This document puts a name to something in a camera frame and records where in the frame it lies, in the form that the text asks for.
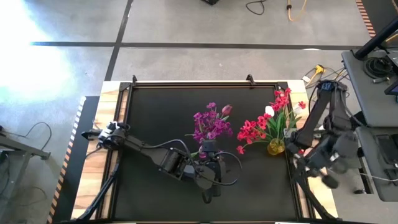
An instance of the gray floor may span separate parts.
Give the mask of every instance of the gray floor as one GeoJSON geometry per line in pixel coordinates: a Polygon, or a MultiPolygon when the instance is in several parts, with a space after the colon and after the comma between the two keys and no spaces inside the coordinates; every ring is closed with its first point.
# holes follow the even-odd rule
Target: gray floor
{"type": "MultiPolygon", "coordinates": [[[[288,22],[285,1],[268,0],[263,16],[251,14],[243,0],[220,0],[210,7],[199,0],[135,0],[124,42],[362,45],[369,35],[355,0],[308,1],[306,13],[288,22]]],[[[18,202],[47,200],[30,207],[13,207],[12,222],[47,219],[52,195],[72,131],[81,96],[99,95],[112,47],[28,46],[33,41],[114,42],[127,0],[28,0],[0,3],[3,35],[0,82],[0,124],[14,133],[26,133],[46,121],[53,136],[48,161],[34,158],[24,177],[18,202]]],[[[303,0],[294,1],[294,14],[303,0]]],[[[260,10],[259,5],[252,5],[260,10]]],[[[243,50],[121,48],[112,80],[242,80],[299,79],[316,64],[339,69],[339,50],[243,50]]],[[[347,99],[352,112],[358,102],[347,99]]],[[[40,147],[47,130],[37,127],[29,139],[40,147]]],[[[353,195],[358,175],[333,191],[341,218],[352,221],[395,223],[398,203],[384,203],[377,195],[353,195]]]]}

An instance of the glass vase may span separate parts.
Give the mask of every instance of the glass vase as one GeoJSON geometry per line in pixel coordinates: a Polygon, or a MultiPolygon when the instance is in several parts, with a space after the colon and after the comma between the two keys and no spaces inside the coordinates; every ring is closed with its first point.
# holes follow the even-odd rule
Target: glass vase
{"type": "Polygon", "coordinates": [[[285,142],[283,139],[273,139],[267,146],[268,153],[272,156],[285,151],[285,142]]]}

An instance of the desk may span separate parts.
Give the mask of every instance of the desk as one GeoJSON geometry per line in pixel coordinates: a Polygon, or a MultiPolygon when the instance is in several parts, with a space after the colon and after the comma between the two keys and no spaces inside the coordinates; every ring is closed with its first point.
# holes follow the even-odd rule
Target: desk
{"type": "MultiPolygon", "coordinates": [[[[366,122],[370,127],[398,127],[398,103],[394,96],[385,95],[390,85],[386,82],[374,84],[363,71],[363,61],[354,57],[352,52],[343,52],[344,65],[353,84],[366,122]]],[[[384,51],[371,52],[368,57],[383,57],[384,51]]]]}
{"type": "MultiPolygon", "coordinates": [[[[388,179],[384,173],[384,169],[379,163],[379,159],[383,159],[379,147],[377,146],[374,135],[381,134],[397,134],[398,128],[366,128],[359,127],[356,129],[359,140],[361,141],[362,150],[368,162],[371,175],[388,179]]],[[[373,179],[376,190],[381,200],[385,202],[398,202],[398,187],[384,180],[373,179]]]]}
{"type": "MultiPolygon", "coordinates": [[[[292,104],[296,104],[299,101],[308,103],[307,93],[303,81],[301,80],[289,80],[287,81],[288,86],[292,89],[291,100],[292,104]]],[[[99,99],[98,110],[95,117],[95,123],[100,127],[104,128],[109,121],[114,119],[114,113],[116,108],[116,102],[118,100],[118,89],[120,82],[104,82],[103,89],[101,91],[101,97],[99,99]]],[[[123,111],[125,108],[126,98],[121,99],[122,104],[119,119],[124,117],[123,111]]],[[[303,119],[297,123],[298,128],[301,128],[307,118],[308,114],[303,116],[303,119]]],[[[96,142],[91,142],[88,147],[87,153],[95,149],[96,142]]],[[[91,203],[95,195],[98,193],[101,186],[101,179],[104,172],[104,165],[106,161],[106,151],[99,151],[93,154],[92,157],[87,158],[85,161],[83,172],[81,175],[80,185],[75,200],[75,208],[73,209],[72,218],[80,216],[85,208],[91,203]]],[[[335,203],[331,190],[323,185],[320,178],[310,178],[308,180],[309,185],[313,193],[318,197],[321,204],[334,216],[337,217],[335,203]]],[[[109,195],[112,190],[108,191],[108,194],[104,200],[103,206],[103,217],[106,216],[109,208],[110,198],[109,195]]],[[[302,212],[305,217],[309,216],[307,209],[306,199],[299,189],[300,203],[302,212]]]]}

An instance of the flower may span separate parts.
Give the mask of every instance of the flower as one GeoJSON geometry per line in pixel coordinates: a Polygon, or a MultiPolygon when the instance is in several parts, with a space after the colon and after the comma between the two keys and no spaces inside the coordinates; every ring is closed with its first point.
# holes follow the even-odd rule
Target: flower
{"type": "Polygon", "coordinates": [[[287,88],[287,89],[285,90],[285,95],[289,95],[291,92],[292,92],[292,90],[291,90],[290,88],[287,88]]]}
{"type": "Polygon", "coordinates": [[[305,103],[304,102],[299,102],[298,103],[299,107],[301,107],[301,109],[305,109],[305,103]]]}
{"type": "Polygon", "coordinates": [[[209,105],[206,106],[207,109],[212,109],[216,107],[216,103],[209,103],[209,105]]]}
{"type": "Polygon", "coordinates": [[[271,117],[273,117],[275,115],[275,111],[271,106],[266,106],[266,114],[269,114],[271,117]]]}
{"type": "Polygon", "coordinates": [[[263,117],[264,117],[264,119],[267,121],[267,120],[269,120],[269,119],[272,118],[272,115],[270,115],[270,114],[268,114],[268,113],[265,113],[263,117]]]}
{"type": "Polygon", "coordinates": [[[274,90],[274,95],[275,95],[275,96],[279,96],[279,95],[281,95],[281,94],[282,94],[282,91],[274,90]]]}
{"type": "Polygon", "coordinates": [[[229,115],[231,113],[231,110],[232,110],[232,105],[226,105],[226,106],[223,107],[221,112],[222,112],[222,114],[224,116],[227,116],[227,115],[229,115]]]}
{"type": "Polygon", "coordinates": [[[236,148],[236,150],[238,150],[238,153],[239,154],[244,154],[244,149],[243,149],[243,147],[242,146],[238,146],[237,148],[236,148]]]}
{"type": "Polygon", "coordinates": [[[200,112],[197,112],[195,115],[193,115],[193,118],[195,119],[200,119],[202,117],[200,112]]]}

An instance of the red flower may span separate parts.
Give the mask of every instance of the red flower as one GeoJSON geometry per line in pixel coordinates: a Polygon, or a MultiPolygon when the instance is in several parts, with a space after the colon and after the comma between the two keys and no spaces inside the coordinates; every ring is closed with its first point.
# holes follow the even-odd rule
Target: red flower
{"type": "Polygon", "coordinates": [[[281,95],[281,94],[282,94],[282,91],[274,90],[274,95],[275,95],[275,96],[279,96],[279,95],[281,95]]]}
{"type": "Polygon", "coordinates": [[[287,88],[287,89],[285,90],[285,94],[286,94],[286,95],[289,95],[291,92],[292,92],[292,90],[291,90],[290,88],[287,88]]]}
{"type": "Polygon", "coordinates": [[[250,131],[250,130],[252,130],[253,127],[254,127],[254,126],[251,125],[251,122],[250,122],[250,121],[245,120],[244,126],[243,126],[243,129],[244,129],[245,131],[250,131]]]}
{"type": "Polygon", "coordinates": [[[265,120],[269,120],[269,119],[271,119],[271,118],[272,118],[271,115],[269,115],[269,114],[267,114],[267,113],[264,114],[264,119],[265,119],[265,120]]]}
{"type": "Polygon", "coordinates": [[[238,150],[238,153],[239,154],[244,154],[244,149],[243,149],[243,147],[242,146],[238,146],[237,148],[236,148],[236,150],[238,150]]]}
{"type": "Polygon", "coordinates": [[[301,109],[305,109],[305,103],[304,102],[299,102],[298,103],[299,107],[301,107],[301,109]]]}

